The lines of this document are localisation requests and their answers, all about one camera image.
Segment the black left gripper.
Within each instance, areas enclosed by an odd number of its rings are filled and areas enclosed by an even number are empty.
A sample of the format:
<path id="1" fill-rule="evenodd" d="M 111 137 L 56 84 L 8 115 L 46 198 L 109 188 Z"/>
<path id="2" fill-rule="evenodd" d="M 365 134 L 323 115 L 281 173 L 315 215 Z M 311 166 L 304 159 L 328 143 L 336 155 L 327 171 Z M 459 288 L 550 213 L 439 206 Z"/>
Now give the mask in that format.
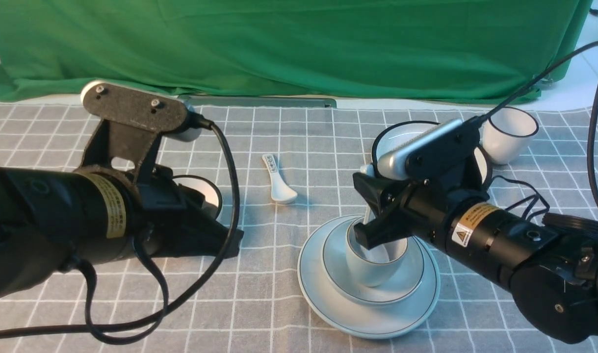
<path id="1" fill-rule="evenodd" d="M 229 228 L 195 205 L 173 181 L 173 170 L 157 165 L 151 183 L 140 187 L 144 209 L 141 224 L 152 226 L 144 241 L 151 258 L 216 256 L 225 243 Z"/>

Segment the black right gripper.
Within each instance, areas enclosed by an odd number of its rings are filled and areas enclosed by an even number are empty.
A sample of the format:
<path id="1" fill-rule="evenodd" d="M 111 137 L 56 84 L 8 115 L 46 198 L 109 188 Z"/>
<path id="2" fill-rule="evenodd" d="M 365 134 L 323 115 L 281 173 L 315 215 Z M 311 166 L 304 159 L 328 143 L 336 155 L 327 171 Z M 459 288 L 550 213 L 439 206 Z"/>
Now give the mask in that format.
<path id="1" fill-rule="evenodd" d="M 353 226 L 355 241 L 367 250 L 412 235 L 470 235 L 474 226 L 467 216 L 489 200 L 475 162 L 423 181 L 390 180 L 353 174 L 353 187 L 376 216 Z"/>

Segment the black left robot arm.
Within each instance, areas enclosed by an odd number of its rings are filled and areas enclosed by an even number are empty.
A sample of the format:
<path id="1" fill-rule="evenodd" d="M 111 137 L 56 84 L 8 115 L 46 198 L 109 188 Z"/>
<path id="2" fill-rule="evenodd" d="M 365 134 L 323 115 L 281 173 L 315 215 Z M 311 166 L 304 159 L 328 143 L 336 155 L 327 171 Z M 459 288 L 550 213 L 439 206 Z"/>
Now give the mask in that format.
<path id="1" fill-rule="evenodd" d="M 0 299 L 73 269 L 134 257 L 132 237 L 150 257 L 215 256 L 229 229 L 203 195 L 167 168 L 138 178 L 104 167 L 74 172 L 0 167 Z"/>

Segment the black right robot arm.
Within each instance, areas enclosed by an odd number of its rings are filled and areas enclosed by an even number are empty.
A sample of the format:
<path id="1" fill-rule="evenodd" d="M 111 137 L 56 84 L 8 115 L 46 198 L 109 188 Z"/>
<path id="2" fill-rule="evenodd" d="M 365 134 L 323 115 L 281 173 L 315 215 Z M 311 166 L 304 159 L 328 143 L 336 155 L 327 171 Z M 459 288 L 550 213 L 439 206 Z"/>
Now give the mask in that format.
<path id="1" fill-rule="evenodd" d="M 508 291 L 537 330 L 566 344 L 598 336 L 598 239 L 539 226 L 488 202 L 474 158 L 424 181 L 353 174 L 375 213 L 367 249 L 415 236 Z"/>

